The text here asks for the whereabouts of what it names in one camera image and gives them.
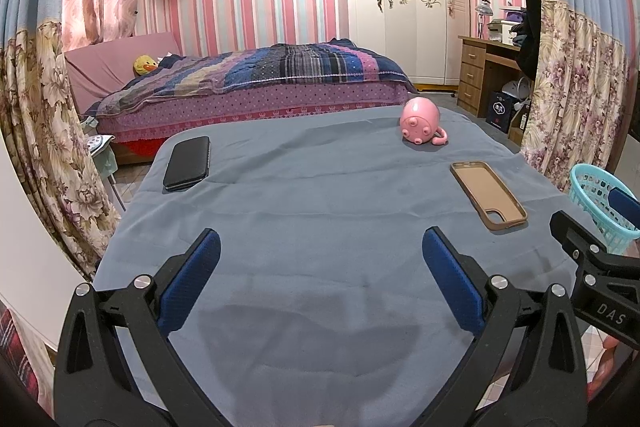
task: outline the red fabric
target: red fabric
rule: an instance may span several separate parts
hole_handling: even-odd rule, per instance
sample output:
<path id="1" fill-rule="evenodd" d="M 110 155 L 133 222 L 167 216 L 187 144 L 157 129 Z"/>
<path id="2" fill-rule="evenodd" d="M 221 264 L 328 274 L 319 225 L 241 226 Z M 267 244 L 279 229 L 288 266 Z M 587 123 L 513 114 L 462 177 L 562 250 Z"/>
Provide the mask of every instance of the red fabric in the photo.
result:
<path id="1" fill-rule="evenodd" d="M 24 352 L 11 312 L 0 303 L 0 356 L 4 357 L 27 393 L 38 401 L 38 379 Z"/>
<path id="2" fill-rule="evenodd" d="M 366 107 L 380 107 L 389 105 L 388 103 L 367 102 Z M 351 109 L 360 109 L 365 107 L 363 103 L 343 103 L 340 105 L 315 105 L 313 107 L 295 107 L 286 110 L 260 111 L 247 114 L 238 114 L 235 116 L 219 116 L 217 118 L 209 118 L 207 120 L 198 120 L 188 123 L 184 129 L 201 127 L 203 125 L 211 125 L 214 123 L 235 122 L 243 120 L 269 120 L 271 118 L 291 118 L 293 116 L 303 116 L 306 114 L 322 114 L 328 112 L 339 112 Z M 155 138 L 151 140 L 134 140 L 130 142 L 119 142 L 129 150 L 139 156 L 155 156 L 160 150 L 162 144 L 168 138 Z"/>
<path id="3" fill-rule="evenodd" d="M 133 142 L 123 142 L 120 145 L 126 146 L 133 154 L 138 156 L 155 156 L 160 147 L 168 138 L 156 138 L 153 140 L 135 140 Z"/>

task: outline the wooden desk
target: wooden desk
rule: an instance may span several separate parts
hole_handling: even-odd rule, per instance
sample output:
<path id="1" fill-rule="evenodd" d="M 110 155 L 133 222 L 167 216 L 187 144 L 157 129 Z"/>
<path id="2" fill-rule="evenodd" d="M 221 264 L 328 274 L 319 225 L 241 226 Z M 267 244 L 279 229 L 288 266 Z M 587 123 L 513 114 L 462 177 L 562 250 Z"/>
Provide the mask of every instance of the wooden desk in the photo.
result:
<path id="1" fill-rule="evenodd" d="M 458 105 L 478 118 L 486 117 L 489 95 L 521 75 L 517 46 L 473 37 L 462 39 Z"/>

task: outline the blue plastic basket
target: blue plastic basket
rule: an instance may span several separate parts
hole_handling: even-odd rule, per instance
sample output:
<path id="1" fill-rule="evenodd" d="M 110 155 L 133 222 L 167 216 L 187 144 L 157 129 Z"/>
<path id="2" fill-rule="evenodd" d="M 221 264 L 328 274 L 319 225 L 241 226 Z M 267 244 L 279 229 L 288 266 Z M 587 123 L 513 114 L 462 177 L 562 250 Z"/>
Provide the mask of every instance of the blue plastic basket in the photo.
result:
<path id="1" fill-rule="evenodd" d="M 640 230 L 610 208 L 608 198 L 613 187 L 635 198 L 623 182 L 599 167 L 578 163 L 571 169 L 569 197 L 591 215 L 602 232 L 607 252 L 622 255 L 629 243 L 640 237 Z"/>

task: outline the tan phone case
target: tan phone case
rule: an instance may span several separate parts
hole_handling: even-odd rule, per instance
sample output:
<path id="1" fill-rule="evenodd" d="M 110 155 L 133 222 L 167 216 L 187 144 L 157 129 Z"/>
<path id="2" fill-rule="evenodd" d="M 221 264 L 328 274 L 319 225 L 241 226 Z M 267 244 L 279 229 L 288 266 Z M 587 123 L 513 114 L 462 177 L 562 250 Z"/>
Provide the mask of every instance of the tan phone case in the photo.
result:
<path id="1" fill-rule="evenodd" d="M 509 229 L 526 222 L 527 211 L 489 165 L 456 162 L 451 164 L 451 172 L 489 230 Z M 502 222 L 492 221 L 489 212 L 497 213 Z"/>

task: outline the pink octopus toy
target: pink octopus toy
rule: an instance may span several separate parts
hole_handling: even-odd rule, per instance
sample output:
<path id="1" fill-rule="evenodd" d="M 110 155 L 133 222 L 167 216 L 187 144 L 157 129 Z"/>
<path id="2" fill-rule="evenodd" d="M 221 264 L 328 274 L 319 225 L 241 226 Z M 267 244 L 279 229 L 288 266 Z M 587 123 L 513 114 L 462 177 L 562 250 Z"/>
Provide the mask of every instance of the pink octopus toy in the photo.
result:
<path id="1" fill-rule="evenodd" d="M 406 103 L 400 117 L 402 136 L 416 145 L 431 141 L 434 145 L 444 145 L 449 140 L 446 131 L 440 127 L 440 111 L 428 98 L 417 96 Z"/>

